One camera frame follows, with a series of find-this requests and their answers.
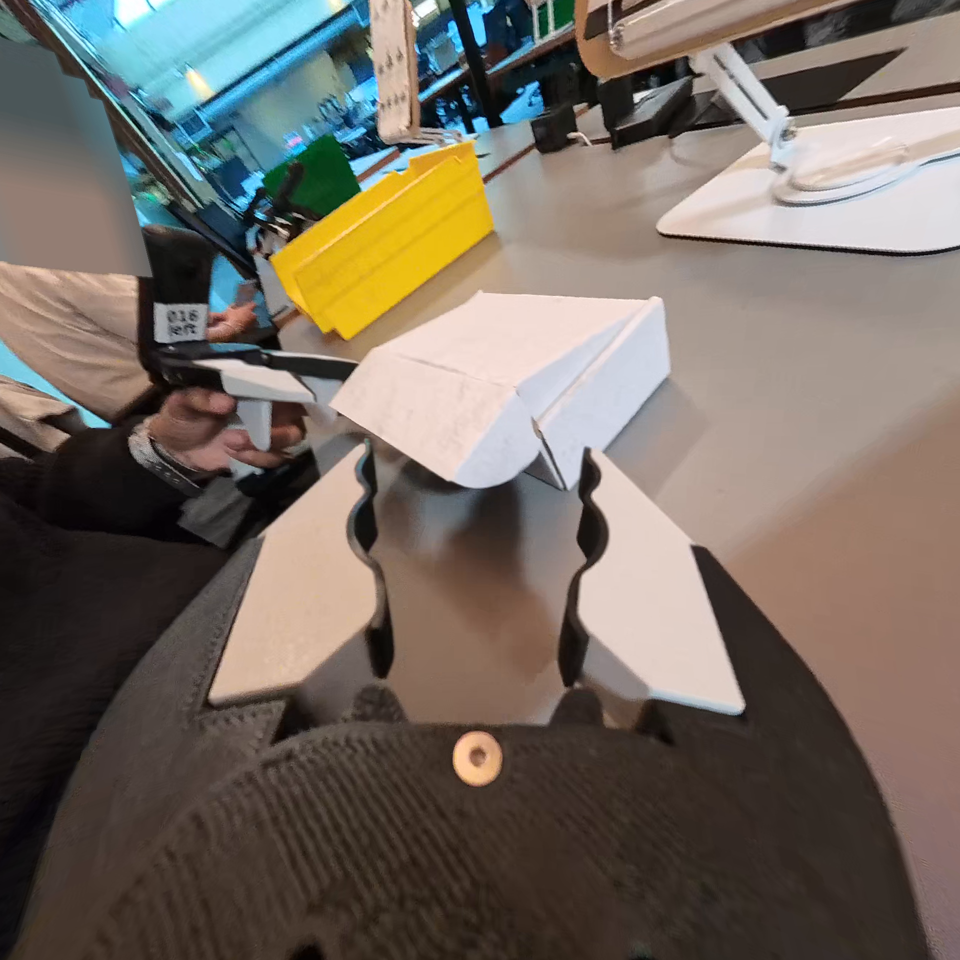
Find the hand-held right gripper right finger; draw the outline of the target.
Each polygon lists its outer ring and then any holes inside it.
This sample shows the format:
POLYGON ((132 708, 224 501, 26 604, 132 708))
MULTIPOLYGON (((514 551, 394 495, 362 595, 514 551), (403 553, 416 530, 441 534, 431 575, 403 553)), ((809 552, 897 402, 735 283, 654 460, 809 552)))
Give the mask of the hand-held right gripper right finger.
POLYGON ((558 668, 605 716, 654 702, 740 716, 746 702, 693 540, 603 452, 583 451, 558 668))

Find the yellow plastic bin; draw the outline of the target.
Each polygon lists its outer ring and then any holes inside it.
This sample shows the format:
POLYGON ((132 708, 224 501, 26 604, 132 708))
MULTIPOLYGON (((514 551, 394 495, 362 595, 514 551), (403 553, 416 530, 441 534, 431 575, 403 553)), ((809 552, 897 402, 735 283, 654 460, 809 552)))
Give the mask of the yellow plastic bin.
POLYGON ((298 312, 354 339, 495 231, 472 141, 409 160, 270 258, 298 312))

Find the white cardboard mailer box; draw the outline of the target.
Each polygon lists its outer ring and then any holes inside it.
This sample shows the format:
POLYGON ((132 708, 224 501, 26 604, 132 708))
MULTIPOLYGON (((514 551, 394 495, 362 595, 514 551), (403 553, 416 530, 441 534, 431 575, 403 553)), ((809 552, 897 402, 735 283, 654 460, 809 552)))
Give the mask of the white cardboard mailer box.
POLYGON ((459 487, 569 491, 670 374, 658 297, 480 292, 372 349, 330 407, 459 487))

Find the black power adapter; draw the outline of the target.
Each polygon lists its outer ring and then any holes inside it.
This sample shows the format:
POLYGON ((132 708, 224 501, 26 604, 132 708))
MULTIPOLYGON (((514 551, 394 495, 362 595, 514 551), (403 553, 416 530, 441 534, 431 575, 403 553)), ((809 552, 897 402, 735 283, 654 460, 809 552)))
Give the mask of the black power adapter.
POLYGON ((574 105, 560 102, 544 109, 530 121, 534 149, 542 154, 558 153, 579 138, 574 105))
POLYGON ((692 103, 694 77, 687 76, 643 91, 631 111, 609 131, 612 150, 664 136, 692 103))

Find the green panel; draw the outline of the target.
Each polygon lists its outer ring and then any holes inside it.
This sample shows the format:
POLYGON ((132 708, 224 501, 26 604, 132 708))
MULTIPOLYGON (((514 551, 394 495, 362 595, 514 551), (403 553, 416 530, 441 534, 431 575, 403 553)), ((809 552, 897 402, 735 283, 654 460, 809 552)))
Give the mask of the green panel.
POLYGON ((361 186, 341 144, 332 134, 272 168, 263 178, 266 195, 306 218, 320 221, 359 195, 361 186))

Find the black metal post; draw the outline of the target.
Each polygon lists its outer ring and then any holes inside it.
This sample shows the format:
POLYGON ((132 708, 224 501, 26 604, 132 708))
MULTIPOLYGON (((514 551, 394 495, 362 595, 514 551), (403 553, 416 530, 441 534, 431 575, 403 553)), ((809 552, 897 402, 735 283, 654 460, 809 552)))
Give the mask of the black metal post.
POLYGON ((503 120, 487 78, 484 59, 474 34, 467 2, 453 0, 448 4, 462 43, 466 69, 487 127, 491 130, 500 128, 503 126, 503 120))

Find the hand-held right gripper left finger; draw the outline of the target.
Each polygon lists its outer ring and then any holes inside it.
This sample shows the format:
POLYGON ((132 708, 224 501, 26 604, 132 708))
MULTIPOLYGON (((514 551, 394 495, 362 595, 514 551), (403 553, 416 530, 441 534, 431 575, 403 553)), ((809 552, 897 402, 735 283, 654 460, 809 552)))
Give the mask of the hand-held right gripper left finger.
POLYGON ((374 452, 349 450, 259 537, 208 691, 222 709, 276 699, 347 710, 394 660, 378 539, 374 452))

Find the person's dark clothing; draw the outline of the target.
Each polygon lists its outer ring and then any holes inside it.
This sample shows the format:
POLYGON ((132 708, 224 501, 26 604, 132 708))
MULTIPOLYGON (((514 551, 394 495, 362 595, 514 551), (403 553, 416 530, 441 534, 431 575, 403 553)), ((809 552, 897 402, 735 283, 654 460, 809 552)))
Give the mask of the person's dark clothing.
POLYGON ((37 463, 2 467, 2 922, 12 925, 107 705, 226 557, 186 536, 186 498, 151 477, 84 504, 54 492, 37 463))

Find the white printed card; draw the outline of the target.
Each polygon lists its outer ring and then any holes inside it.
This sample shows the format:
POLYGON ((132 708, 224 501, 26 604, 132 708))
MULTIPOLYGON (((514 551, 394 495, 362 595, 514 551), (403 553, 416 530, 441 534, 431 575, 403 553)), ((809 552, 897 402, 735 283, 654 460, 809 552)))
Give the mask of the white printed card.
POLYGON ((368 11, 378 137, 389 145, 414 142, 421 108, 413 7, 408 1, 371 1, 368 11))

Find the person's left hand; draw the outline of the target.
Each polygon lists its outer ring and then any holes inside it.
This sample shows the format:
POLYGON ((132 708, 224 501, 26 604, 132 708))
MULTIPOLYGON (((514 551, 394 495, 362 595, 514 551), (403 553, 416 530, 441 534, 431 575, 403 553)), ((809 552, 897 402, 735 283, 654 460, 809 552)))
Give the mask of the person's left hand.
POLYGON ((147 434, 174 462, 207 474, 222 474, 232 462, 276 468, 306 438, 301 407, 278 403, 273 407, 268 447, 260 450, 245 429, 231 426, 236 407, 234 398, 219 391, 176 390, 149 418, 147 434))

